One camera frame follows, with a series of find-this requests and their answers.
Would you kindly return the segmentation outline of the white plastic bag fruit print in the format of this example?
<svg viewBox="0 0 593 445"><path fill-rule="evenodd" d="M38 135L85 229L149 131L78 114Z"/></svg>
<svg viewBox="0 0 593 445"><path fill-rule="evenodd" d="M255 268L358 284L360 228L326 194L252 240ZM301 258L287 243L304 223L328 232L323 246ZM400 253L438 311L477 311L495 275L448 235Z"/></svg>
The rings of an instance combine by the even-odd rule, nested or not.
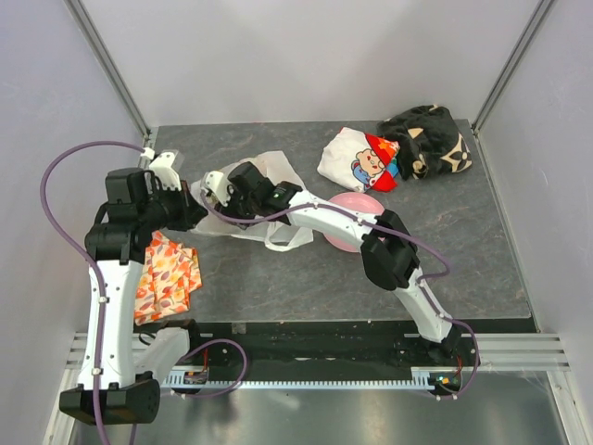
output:
<svg viewBox="0 0 593 445"><path fill-rule="evenodd" d="M272 251L286 252L313 242L310 229L288 225L287 218L246 224L283 209L271 202L272 193L296 192L305 188L301 178L282 151L269 151L254 158L241 159L216 171L206 173L192 183L191 193L197 201L207 202L215 211L235 218L228 222L210 214L192 230L196 235L230 236L261 242Z"/></svg>

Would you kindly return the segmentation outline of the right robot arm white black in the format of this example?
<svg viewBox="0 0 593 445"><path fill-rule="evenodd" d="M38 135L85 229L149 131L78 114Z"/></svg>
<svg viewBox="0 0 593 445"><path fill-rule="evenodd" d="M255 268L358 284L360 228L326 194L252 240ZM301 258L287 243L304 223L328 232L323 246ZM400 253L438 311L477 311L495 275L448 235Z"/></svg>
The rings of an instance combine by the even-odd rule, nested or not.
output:
<svg viewBox="0 0 593 445"><path fill-rule="evenodd" d="M228 173L208 173L203 188L228 223L278 222L328 235L355 248L367 279L392 292L412 317L424 340L426 358L442 365L457 356L461 331L427 283L418 256L423 244L393 211L375 215L348 210L298 184L275 184L251 162Z"/></svg>

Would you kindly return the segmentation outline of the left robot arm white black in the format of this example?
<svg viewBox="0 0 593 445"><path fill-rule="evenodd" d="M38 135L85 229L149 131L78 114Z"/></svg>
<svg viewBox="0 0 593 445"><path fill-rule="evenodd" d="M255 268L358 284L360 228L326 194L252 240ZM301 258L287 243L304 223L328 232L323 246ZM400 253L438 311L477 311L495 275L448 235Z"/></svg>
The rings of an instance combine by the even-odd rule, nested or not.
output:
<svg viewBox="0 0 593 445"><path fill-rule="evenodd" d="M157 230L193 229L207 211L171 167L119 169L107 174L107 202L84 238L91 260L91 308L78 382L60 393L59 410L87 425L149 424L160 385L178 363L203 354L196 322L161 323L157 336L133 353L133 313L145 250Z"/></svg>

